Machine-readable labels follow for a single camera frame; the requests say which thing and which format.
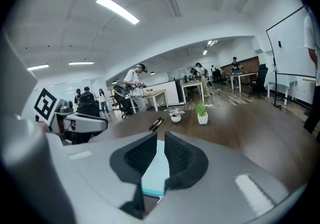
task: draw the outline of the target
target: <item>wooden floor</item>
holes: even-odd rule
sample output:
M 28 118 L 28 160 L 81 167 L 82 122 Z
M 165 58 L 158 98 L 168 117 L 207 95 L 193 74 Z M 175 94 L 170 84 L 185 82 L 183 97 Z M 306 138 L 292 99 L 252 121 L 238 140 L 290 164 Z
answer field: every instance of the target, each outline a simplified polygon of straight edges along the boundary
M 232 90 L 231 85 L 223 85 L 218 86 L 216 84 L 213 84 L 213 87 L 209 87 L 212 95 L 209 97 L 204 98 L 204 103 L 206 104 L 206 107 L 209 109 L 219 108 L 223 106 L 237 106 L 242 104 L 247 104 L 251 102 L 267 102 L 270 103 L 270 106 L 274 105 L 274 95 L 270 93 L 270 98 L 266 98 L 264 96 L 261 96 L 261 99 L 259 99 L 257 96 L 253 95 L 251 97 L 248 96 L 250 88 L 247 85 L 242 85 L 241 89 L 242 92 L 239 92 L 238 90 Z M 178 108 L 180 110 L 194 110 L 196 108 L 197 102 L 200 102 L 202 100 L 201 96 L 198 93 L 192 93 L 188 95 L 186 98 L 186 104 L 185 105 L 179 105 L 179 106 L 170 106 L 168 109 L 166 107 L 159 107 L 159 111 L 170 111 L 174 110 L 175 108 Z M 284 101 L 277 97 L 277 105 L 281 105 L 282 110 L 279 109 L 279 111 L 282 111 L 290 116 L 298 117 L 301 120 L 301 125 L 303 126 L 303 123 L 307 120 L 307 116 L 305 115 L 306 108 L 288 101 L 287 105 L 284 105 Z M 148 111 L 155 111 L 155 109 L 152 107 L 148 109 Z M 106 114 L 104 115 L 102 112 L 100 113 L 101 117 L 107 118 L 109 121 L 109 125 L 116 125 L 120 122 L 122 122 L 124 119 L 121 118 L 121 112 L 119 110 L 114 110 L 110 113 L 110 115 Z M 313 132 L 313 136 L 316 137 L 318 132 L 320 131 L 320 123 L 317 125 Z

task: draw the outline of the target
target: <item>white desk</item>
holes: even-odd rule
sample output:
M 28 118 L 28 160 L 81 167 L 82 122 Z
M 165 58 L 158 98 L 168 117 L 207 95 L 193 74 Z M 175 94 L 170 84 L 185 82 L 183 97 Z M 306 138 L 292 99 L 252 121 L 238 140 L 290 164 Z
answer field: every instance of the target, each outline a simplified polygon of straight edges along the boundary
M 240 77 L 251 76 L 251 75 L 258 75 L 258 73 L 257 72 L 247 72 L 247 73 L 231 74 L 230 75 L 230 79 L 231 79 L 232 90 L 234 89 L 234 78 L 235 77 L 238 77 L 238 79 L 239 79 L 239 92 L 241 93 L 241 80 L 240 80 Z
M 186 104 L 186 95 L 185 95 L 185 88 L 186 87 L 190 87 L 190 86 L 200 86 L 200 94 L 202 96 L 202 101 L 205 101 L 204 98 L 204 89 L 202 87 L 202 82 L 201 81 L 195 81 L 195 82 L 186 82 L 184 84 L 181 84 L 181 88 L 182 88 L 182 94 L 183 94 L 183 102 L 184 104 Z
M 159 111 L 159 110 L 158 110 L 158 106 L 157 106 L 156 97 L 159 96 L 160 94 L 164 94 L 165 104 L 166 104 L 166 107 L 168 108 L 169 106 L 168 106 L 168 97 L 167 97 L 166 89 L 163 89 L 163 90 L 153 90 L 153 91 L 145 92 L 145 93 L 144 93 L 144 96 L 143 96 L 142 98 L 143 98 L 143 99 L 152 98 L 152 99 L 153 99 L 153 103 L 154 103 L 155 111 Z M 131 104 L 132 104 L 133 112 L 136 113 L 136 108 L 135 108 L 134 100 L 133 100 L 132 98 L 130 98 L 130 101 L 131 101 Z
M 297 77 L 294 75 L 285 75 L 285 74 L 277 74 L 275 76 L 275 73 L 268 73 L 265 76 L 264 80 L 264 87 L 267 86 L 267 97 L 270 98 L 270 85 L 271 84 L 278 84 L 281 86 L 285 86 L 285 97 L 288 98 L 288 92 L 289 88 L 291 87 L 292 83 L 293 86 L 296 87 Z M 287 105 L 287 99 L 284 99 L 284 105 Z

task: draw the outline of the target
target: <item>marker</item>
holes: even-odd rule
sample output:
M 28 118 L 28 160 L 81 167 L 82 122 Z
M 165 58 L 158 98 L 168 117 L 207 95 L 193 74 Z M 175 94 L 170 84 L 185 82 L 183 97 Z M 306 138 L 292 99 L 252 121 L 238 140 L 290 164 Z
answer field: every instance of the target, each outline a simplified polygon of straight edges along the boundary
M 162 120 L 161 121 L 159 121 L 157 124 L 156 124 L 156 126 L 152 129 L 152 131 L 154 132 L 160 125 L 161 125 L 161 123 L 164 121 L 164 119 L 162 118 Z
M 161 120 L 161 117 L 159 117 L 159 118 L 157 119 L 157 121 L 155 121 L 155 122 L 153 123 L 153 125 L 150 126 L 149 130 L 152 130 L 152 128 L 155 127 L 156 124 L 157 124 L 160 120 Z

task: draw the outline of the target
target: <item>pants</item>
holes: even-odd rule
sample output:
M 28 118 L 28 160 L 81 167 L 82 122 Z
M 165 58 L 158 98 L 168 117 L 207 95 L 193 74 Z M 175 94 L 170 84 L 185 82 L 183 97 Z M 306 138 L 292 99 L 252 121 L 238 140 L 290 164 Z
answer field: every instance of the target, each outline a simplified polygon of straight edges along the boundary
M 146 105 L 142 96 L 133 96 L 132 97 L 135 104 L 138 106 L 139 111 L 146 111 Z
M 316 86 L 313 93 L 312 106 L 308 119 L 304 123 L 304 128 L 312 133 L 320 120 L 320 86 Z M 316 137 L 316 140 L 320 142 L 320 135 Z
M 241 71 L 238 69 L 233 71 L 233 74 L 239 74 L 239 73 L 241 73 Z M 237 76 L 234 78 L 234 81 L 235 81 L 235 86 L 239 87 L 239 78 Z
M 100 104 L 101 104 L 102 112 L 105 113 L 105 110 L 106 110 L 106 112 L 109 114 L 107 103 L 104 101 L 104 102 L 100 102 Z
M 203 96 L 209 96 L 210 90 L 207 85 L 207 78 L 204 75 L 201 76 L 201 82 L 203 87 Z

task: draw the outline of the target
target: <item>black office chair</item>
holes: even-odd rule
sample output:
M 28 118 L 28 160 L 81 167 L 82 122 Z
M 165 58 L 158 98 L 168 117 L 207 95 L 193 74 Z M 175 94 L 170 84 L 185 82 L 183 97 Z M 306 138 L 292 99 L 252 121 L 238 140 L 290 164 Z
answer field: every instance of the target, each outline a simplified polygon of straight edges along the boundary
M 92 117 L 100 117 L 99 103 L 95 103 L 95 97 L 92 93 L 82 95 L 79 101 L 79 107 L 77 108 L 79 114 L 85 114 Z
M 265 79 L 268 73 L 268 68 L 266 64 L 261 64 L 258 70 L 258 76 L 255 80 L 249 83 L 249 86 L 252 88 L 252 91 L 249 91 L 249 97 L 253 94 L 259 96 L 261 99 L 261 93 L 265 91 Z
M 114 90 L 114 99 L 119 104 L 119 109 L 122 112 L 122 118 L 126 119 L 127 116 L 131 116 L 134 114 L 135 105 L 131 104 L 131 100 L 129 98 L 125 98 L 125 96 L 129 93 L 128 90 L 124 89 L 120 85 L 115 85 L 113 87 Z

